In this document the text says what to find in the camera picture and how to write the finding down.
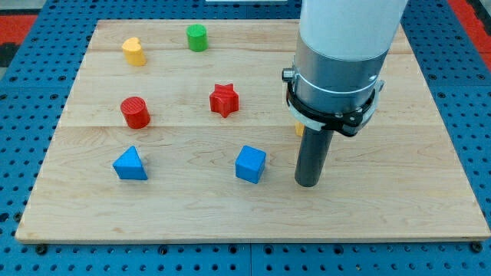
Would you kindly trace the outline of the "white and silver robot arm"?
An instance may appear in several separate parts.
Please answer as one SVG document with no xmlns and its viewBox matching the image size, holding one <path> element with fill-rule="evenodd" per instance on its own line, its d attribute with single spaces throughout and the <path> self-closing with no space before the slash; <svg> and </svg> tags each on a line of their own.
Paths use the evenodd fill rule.
<svg viewBox="0 0 491 276">
<path fill-rule="evenodd" d="M 304 0 L 290 111 L 350 113 L 365 104 L 406 5 L 406 0 Z"/>
</svg>

